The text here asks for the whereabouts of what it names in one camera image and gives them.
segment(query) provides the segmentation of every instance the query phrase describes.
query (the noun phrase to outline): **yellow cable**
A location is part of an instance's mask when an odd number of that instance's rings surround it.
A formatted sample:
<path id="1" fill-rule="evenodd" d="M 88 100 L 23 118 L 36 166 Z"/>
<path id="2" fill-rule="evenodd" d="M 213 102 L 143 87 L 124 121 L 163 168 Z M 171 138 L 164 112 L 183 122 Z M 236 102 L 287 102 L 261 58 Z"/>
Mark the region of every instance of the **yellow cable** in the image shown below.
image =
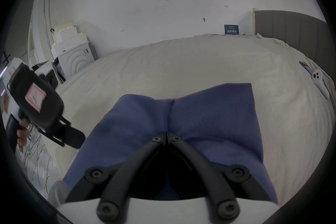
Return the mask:
<path id="1" fill-rule="evenodd" d="M 45 190 L 47 191 L 47 194 L 48 194 L 48 195 L 49 195 L 49 193 L 48 193 L 48 190 L 47 190 L 47 180 L 48 180 L 49 177 L 63 180 L 63 177 L 47 176 L 47 177 L 45 178 L 44 188 L 45 188 Z"/>

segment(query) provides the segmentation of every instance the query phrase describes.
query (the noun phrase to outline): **floor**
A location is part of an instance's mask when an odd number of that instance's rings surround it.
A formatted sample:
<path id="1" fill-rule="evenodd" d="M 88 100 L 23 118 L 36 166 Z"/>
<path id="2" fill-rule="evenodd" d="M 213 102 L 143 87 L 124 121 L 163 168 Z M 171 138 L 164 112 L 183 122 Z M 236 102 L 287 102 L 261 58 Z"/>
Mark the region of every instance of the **floor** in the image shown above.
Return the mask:
<path id="1" fill-rule="evenodd" d="M 62 176 L 44 145 L 42 134 L 30 127 L 30 141 L 23 153 L 16 150 L 16 158 L 38 192 L 48 199 L 48 191 L 53 183 L 62 180 Z"/>

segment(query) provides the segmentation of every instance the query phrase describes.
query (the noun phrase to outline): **finger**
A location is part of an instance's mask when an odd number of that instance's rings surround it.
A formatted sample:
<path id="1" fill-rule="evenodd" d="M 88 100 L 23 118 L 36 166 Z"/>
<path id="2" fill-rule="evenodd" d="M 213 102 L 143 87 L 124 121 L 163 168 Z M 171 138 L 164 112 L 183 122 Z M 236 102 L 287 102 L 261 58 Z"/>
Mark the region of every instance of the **finger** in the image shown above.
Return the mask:
<path id="1" fill-rule="evenodd" d="M 16 131 L 16 134 L 19 138 L 27 138 L 29 136 L 28 129 L 19 129 Z"/>
<path id="2" fill-rule="evenodd" d="M 25 120 L 21 121 L 20 122 L 20 125 L 23 127 L 23 128 L 27 128 L 29 126 L 29 123 Z"/>
<path id="3" fill-rule="evenodd" d="M 27 138 L 18 138 L 17 139 L 17 144 L 19 146 L 25 146 L 27 144 Z"/>

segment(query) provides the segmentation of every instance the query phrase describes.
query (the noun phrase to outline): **bed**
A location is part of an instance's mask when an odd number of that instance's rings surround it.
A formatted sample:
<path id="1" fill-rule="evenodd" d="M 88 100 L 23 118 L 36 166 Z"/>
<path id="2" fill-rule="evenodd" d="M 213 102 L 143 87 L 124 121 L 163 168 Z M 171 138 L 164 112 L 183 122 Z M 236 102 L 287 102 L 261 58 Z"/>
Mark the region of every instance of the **bed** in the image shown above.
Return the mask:
<path id="1" fill-rule="evenodd" d="M 331 77 L 336 75 L 335 49 L 330 35 L 330 43 L 326 45 L 329 31 L 325 37 L 319 32 L 321 27 L 328 30 L 325 23 L 316 21 L 319 35 L 314 53 L 312 44 L 302 41 L 306 34 L 301 31 L 305 16 L 296 13 L 301 26 L 299 47 L 295 48 L 290 39 L 295 31 L 286 24 L 286 15 L 282 17 L 283 26 L 277 21 L 278 12 L 270 11 L 276 14 L 272 16 L 270 31 L 270 21 L 265 19 L 270 17 L 269 12 L 266 15 L 264 12 L 253 11 L 259 38 L 205 34 L 119 51 L 93 62 L 58 88 L 65 104 L 65 118 L 88 136 L 125 94 L 178 98 L 223 83 L 251 83 L 264 165 L 279 205 L 284 205 L 317 167 L 334 128 L 336 92 Z M 289 27 L 294 34 L 287 29 L 284 36 L 279 36 L 280 27 L 285 30 Z M 326 48 L 333 54 L 324 53 Z M 312 69 L 317 65 L 323 69 L 329 100 L 299 61 Z M 78 150 L 62 148 L 45 137 L 44 142 L 65 175 Z"/>

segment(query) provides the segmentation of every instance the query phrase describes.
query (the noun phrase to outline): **sticker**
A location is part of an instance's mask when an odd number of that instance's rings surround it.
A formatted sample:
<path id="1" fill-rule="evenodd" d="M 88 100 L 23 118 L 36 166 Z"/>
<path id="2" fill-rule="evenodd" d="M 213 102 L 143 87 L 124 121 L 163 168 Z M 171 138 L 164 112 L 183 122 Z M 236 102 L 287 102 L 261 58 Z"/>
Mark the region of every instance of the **sticker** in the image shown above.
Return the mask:
<path id="1" fill-rule="evenodd" d="M 42 102 L 46 96 L 46 93 L 35 83 L 33 83 L 24 98 L 26 99 L 28 104 L 30 104 L 33 108 L 40 112 Z"/>

